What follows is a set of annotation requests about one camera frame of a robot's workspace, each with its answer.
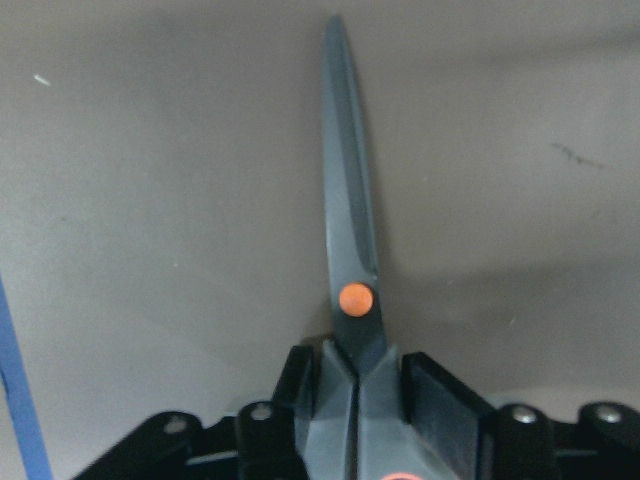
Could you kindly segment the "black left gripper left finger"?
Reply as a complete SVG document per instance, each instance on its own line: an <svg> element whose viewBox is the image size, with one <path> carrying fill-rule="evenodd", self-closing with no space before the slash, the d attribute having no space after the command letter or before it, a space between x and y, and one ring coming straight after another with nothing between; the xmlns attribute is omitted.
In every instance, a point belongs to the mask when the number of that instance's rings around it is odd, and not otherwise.
<svg viewBox="0 0 640 480"><path fill-rule="evenodd" d="M299 437L313 413L314 350L291 348L272 397L206 428L189 413L158 413L78 479L307 479Z"/></svg>

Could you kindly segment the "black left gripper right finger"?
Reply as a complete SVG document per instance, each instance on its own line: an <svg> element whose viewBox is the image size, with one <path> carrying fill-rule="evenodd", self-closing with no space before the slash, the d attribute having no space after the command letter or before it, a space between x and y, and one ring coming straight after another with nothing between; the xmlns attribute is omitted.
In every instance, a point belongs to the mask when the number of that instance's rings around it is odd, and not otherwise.
<svg viewBox="0 0 640 480"><path fill-rule="evenodd" d="M409 424L460 479L636 479L639 413L583 405L574 423L522 403L491 406L422 352L402 358Z"/></svg>

